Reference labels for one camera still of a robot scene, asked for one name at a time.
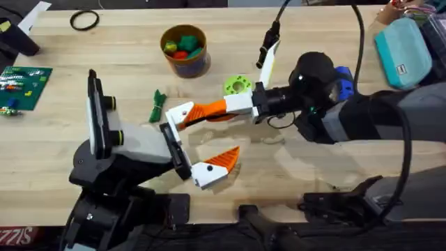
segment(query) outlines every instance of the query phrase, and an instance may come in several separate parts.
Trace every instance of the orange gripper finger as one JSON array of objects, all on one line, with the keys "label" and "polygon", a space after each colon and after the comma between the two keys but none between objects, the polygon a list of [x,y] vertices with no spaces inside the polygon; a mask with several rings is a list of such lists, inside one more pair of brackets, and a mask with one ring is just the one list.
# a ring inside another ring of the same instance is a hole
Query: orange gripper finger
[{"label": "orange gripper finger", "polygon": [[[212,115],[221,115],[226,113],[226,100],[218,100],[209,105],[194,104],[194,107],[187,114],[183,121],[183,125],[187,122],[194,121],[203,117]],[[226,121],[235,117],[236,114],[228,114],[217,119],[209,119],[212,122]]]},{"label": "orange gripper finger", "polygon": [[227,152],[210,158],[209,160],[205,160],[204,162],[212,165],[219,165],[220,167],[226,167],[229,173],[236,166],[239,153],[240,147],[237,146]]}]

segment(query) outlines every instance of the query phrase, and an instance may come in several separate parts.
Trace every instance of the black rubber band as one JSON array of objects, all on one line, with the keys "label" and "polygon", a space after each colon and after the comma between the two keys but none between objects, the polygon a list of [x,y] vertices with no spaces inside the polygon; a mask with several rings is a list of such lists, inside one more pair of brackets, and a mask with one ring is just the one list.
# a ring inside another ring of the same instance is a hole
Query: black rubber band
[{"label": "black rubber band", "polygon": [[[96,16],[96,21],[94,23],[92,23],[92,25],[89,25],[87,27],[84,28],[79,28],[75,26],[75,20],[77,17],[79,17],[80,15],[84,14],[84,13],[92,13]],[[91,30],[92,28],[96,27],[99,24],[99,14],[97,14],[95,11],[93,10],[79,10],[78,12],[76,12],[75,14],[73,14],[70,18],[70,24],[71,27],[73,29],[75,29],[76,31],[88,31]]]}]

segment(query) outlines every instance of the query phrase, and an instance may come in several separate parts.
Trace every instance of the wooden table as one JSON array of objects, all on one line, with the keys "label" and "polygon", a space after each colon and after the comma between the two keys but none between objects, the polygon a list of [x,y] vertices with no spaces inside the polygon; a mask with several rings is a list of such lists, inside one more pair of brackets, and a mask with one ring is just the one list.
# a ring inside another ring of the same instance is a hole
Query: wooden table
[{"label": "wooden table", "polygon": [[[366,27],[380,6],[361,7]],[[31,31],[42,47],[17,66],[47,66],[53,73],[33,112],[0,117],[0,225],[63,225],[79,187],[68,182],[72,156],[87,138],[86,80],[98,72],[105,93],[116,96],[121,119],[141,126],[153,108],[153,92],[167,93],[166,108],[222,97],[222,84],[235,74],[257,80],[255,68],[264,33],[277,8],[193,10],[101,10],[97,28],[70,28],[72,11],[41,14]],[[197,79],[175,76],[159,48],[169,27],[199,26],[208,38],[212,64]],[[337,66],[355,68],[359,29],[350,7],[287,8],[272,85],[287,84],[298,57],[325,52]],[[387,88],[371,35],[362,65],[360,91]],[[347,142],[326,146],[306,142],[296,128],[274,130],[265,123],[202,123],[182,132],[192,161],[240,145],[238,168],[214,188],[201,191],[174,172],[144,185],[158,192],[192,196],[190,222],[233,222],[239,204],[252,203],[274,220],[303,221],[295,204],[304,192],[351,188],[366,177],[398,175],[402,143]],[[415,142],[413,172],[445,164],[445,145]]]}]

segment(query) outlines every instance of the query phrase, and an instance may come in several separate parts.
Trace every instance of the teal pouch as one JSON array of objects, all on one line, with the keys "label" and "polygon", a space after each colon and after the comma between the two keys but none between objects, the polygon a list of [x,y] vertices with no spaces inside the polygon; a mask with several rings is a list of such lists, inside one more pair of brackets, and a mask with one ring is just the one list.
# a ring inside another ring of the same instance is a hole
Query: teal pouch
[{"label": "teal pouch", "polygon": [[388,84],[396,89],[415,87],[432,69],[432,58],[410,18],[393,21],[375,37]]}]

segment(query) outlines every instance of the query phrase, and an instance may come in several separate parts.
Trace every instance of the cup of colorful objects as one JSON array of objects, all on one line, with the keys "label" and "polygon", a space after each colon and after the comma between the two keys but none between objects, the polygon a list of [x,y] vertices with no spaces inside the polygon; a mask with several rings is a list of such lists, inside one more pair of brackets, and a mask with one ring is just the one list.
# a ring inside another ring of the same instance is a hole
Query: cup of colorful objects
[{"label": "cup of colorful objects", "polygon": [[207,68],[206,37],[195,26],[182,24],[168,29],[161,37],[160,46],[180,77],[197,77]]}]

